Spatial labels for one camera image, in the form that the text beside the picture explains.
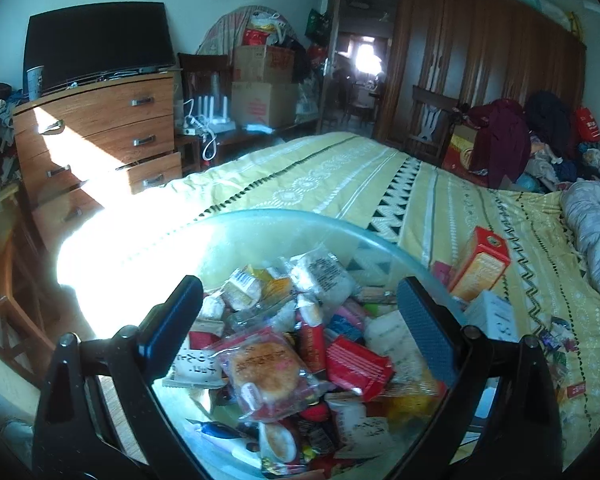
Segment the yellow and red box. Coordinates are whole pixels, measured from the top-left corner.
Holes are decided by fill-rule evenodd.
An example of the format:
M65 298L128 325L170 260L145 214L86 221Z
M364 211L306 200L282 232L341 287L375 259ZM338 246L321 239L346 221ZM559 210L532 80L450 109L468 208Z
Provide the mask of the yellow and red box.
M472 301L482 291L490 290L510 263L504 239L478 226L451 269L447 288L452 296Z

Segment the black tv screen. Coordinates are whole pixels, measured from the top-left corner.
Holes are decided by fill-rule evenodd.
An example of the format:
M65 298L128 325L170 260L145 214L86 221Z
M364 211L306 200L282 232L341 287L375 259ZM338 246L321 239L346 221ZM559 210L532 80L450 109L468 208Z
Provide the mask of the black tv screen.
M64 89L126 70L174 64L162 3L112 2L51 10L29 18L27 70L43 65L42 91Z

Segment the stacked cardboard box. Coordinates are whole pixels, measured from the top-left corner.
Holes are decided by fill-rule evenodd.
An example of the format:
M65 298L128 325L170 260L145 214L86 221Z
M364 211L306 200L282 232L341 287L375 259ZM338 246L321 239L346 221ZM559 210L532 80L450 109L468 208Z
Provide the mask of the stacked cardboard box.
M294 52L270 45L240 46L234 52L231 117L240 126L293 124L298 85L291 82Z

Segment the metal handle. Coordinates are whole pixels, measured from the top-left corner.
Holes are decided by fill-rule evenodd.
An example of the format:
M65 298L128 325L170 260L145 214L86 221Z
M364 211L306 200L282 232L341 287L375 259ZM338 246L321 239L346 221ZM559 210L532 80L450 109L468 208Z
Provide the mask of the metal handle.
M158 175L155 178L148 178L147 180L143 180L142 186L143 187L155 186L156 184L160 184L163 180L164 180L164 175L161 173L160 175Z
M82 216L82 209L77 207L71 213L69 213L67 216L64 217L64 221L69 222L69 221L73 220L74 218L78 218L79 216Z
M53 124L50 124L46 128L38 128L38 133L40 135L57 135L61 134L64 131L64 121L60 119Z
M153 97L143 97L141 99L132 99L131 105L132 106L142 106L142 105L147 105L147 104L153 103L153 102L154 102Z
M51 178L52 176L57 175L58 173L62 173L63 171L71 171L71 166L67 164L66 166L58 168L57 170L49 170L46 172L46 177Z
M150 135L145 137L144 139L134 139L134 146L142 146L143 144L148 144L149 142L154 142L155 135Z

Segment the bed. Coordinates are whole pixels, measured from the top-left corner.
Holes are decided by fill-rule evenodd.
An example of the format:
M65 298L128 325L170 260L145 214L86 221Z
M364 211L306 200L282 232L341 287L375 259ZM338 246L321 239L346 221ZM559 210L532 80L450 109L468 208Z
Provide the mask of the bed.
M426 267L453 264L474 227L487 227L508 241L512 264L494 291L513 305L519 333L537 333L552 316L573 328L577 350L566 354L564 386L585 383L586 392L560 404L566 466L600 426L600 295L559 199L477 187L350 133L304 137L108 208L65 242L58 280L75 289L87 321L106 337L168 296L182 272L161 248L212 215L313 211L362 226ZM185 265L186 257L175 258Z

